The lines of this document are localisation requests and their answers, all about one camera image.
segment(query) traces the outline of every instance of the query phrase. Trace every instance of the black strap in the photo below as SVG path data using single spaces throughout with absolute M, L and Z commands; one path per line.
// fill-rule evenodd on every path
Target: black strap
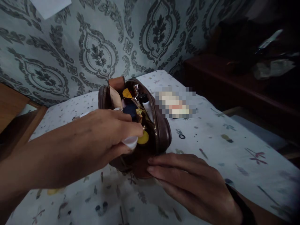
M 239 197 L 237 192 L 233 190 L 228 184 L 226 184 L 230 194 L 232 195 L 235 202 L 240 207 L 243 214 L 243 221 L 241 225 L 257 225 L 255 221 L 255 217 L 253 212 L 249 209 L 249 207 L 245 204 L 245 202 Z

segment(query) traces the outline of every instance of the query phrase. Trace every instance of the patterned tablecloth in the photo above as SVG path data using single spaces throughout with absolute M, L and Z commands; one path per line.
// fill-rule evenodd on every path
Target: patterned tablecloth
M 138 77 L 154 95 L 156 87 L 183 88 L 165 71 Z M 196 95 L 191 119 L 168 119 L 172 143 L 167 152 L 192 153 L 215 167 L 245 197 L 289 220 L 299 170 L 246 128 Z M 74 116 L 98 108 L 98 92 L 52 106 L 31 140 Z M 185 139 L 179 138 L 178 129 Z M 107 165 L 60 190 L 31 190 L 7 224 L 207 224 L 170 198 L 154 179 L 123 175 Z

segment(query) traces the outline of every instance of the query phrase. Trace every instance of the zipper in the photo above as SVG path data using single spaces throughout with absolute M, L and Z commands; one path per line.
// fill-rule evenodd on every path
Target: zipper
M 151 96 L 151 101 L 149 100 L 149 102 L 150 102 L 150 106 L 151 106 L 151 112 L 152 112 L 152 115 L 153 115 L 153 124 L 154 124 L 154 136 L 155 136 L 156 152 L 158 152 L 158 148 L 159 148 L 159 146 L 158 146 L 158 143 L 159 143 L 159 142 L 158 142 L 158 129 L 157 129 L 157 123 L 156 123 L 156 121 L 157 121 L 157 118 L 156 118 L 156 112 L 155 112 L 154 106 L 153 106 L 153 99 L 152 99 L 153 96 L 152 96 L 152 94 L 148 91 L 148 89 L 145 88 L 145 86 L 142 85 L 141 82 L 139 82 L 138 79 L 130 79 L 130 80 L 128 80 L 128 81 L 132 81 L 132 82 L 138 83 L 139 85 L 143 86 L 144 89 L 146 90 L 147 94 Z

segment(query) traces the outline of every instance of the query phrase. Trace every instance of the white tube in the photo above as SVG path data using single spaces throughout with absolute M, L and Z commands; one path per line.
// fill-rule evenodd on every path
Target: white tube
M 148 114 L 149 119 L 151 120 L 151 122 L 154 123 L 154 119 L 153 119 L 153 115 L 152 115 L 151 106 L 150 106 L 149 101 L 148 102 L 144 102 L 143 106 L 145 108 L 146 113 Z

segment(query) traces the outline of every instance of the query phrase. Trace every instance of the yellow cap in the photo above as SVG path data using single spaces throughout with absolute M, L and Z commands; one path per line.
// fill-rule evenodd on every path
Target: yellow cap
M 125 97 L 125 98 L 132 98 L 132 95 L 131 95 L 131 93 L 129 92 L 129 90 L 128 90 L 128 88 L 125 88 L 124 89 L 124 91 L 123 91 L 123 96 Z
M 149 141 L 149 134 L 147 131 L 143 131 L 143 136 L 137 139 L 138 144 L 146 144 Z

